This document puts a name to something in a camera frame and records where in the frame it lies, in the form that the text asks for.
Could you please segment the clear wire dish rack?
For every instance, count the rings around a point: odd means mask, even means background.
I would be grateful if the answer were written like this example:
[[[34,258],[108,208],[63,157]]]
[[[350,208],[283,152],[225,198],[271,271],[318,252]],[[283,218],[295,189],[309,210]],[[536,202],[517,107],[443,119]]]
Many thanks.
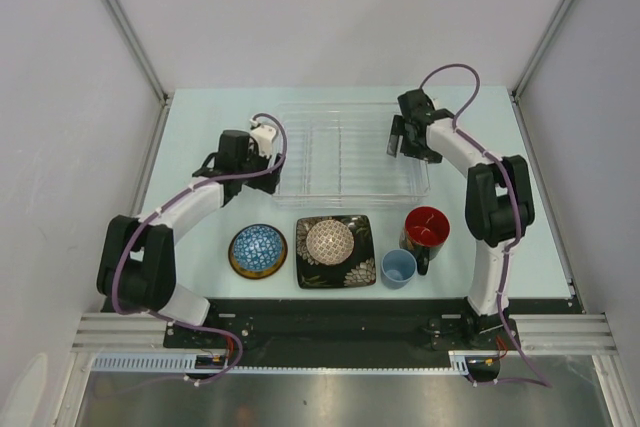
[[[430,190],[427,165],[387,153],[390,102],[282,103],[274,115],[288,138],[274,200],[286,208],[412,205]]]

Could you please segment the red-white patterned bowl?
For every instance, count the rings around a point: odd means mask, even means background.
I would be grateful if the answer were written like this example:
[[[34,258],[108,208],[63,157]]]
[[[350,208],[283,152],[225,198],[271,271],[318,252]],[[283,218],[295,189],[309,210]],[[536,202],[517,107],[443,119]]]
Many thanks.
[[[310,228],[305,246],[312,260],[334,266],[346,261],[355,247],[351,230],[342,222],[327,219]]]

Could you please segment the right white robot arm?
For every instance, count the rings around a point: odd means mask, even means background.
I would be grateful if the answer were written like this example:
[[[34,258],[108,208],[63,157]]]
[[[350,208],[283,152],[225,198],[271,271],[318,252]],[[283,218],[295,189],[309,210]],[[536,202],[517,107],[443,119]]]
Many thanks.
[[[476,240],[471,288],[456,332],[473,348],[509,334],[509,270],[516,246],[535,220],[529,167],[520,155],[499,157],[464,132],[457,117],[434,107],[421,89],[398,97],[387,154],[437,164],[448,161],[466,179],[465,222]]]

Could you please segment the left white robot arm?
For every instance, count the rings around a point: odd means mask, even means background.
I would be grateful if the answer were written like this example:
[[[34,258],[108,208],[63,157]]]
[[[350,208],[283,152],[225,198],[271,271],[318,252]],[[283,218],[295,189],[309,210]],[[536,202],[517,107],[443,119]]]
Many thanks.
[[[264,123],[225,130],[217,150],[194,171],[190,183],[147,215],[118,215],[108,227],[97,275],[98,291],[119,314],[154,313],[186,324],[197,345],[214,344],[221,323],[210,302],[179,284],[175,247],[207,216],[222,209],[243,187],[275,192],[285,161],[283,130]]]

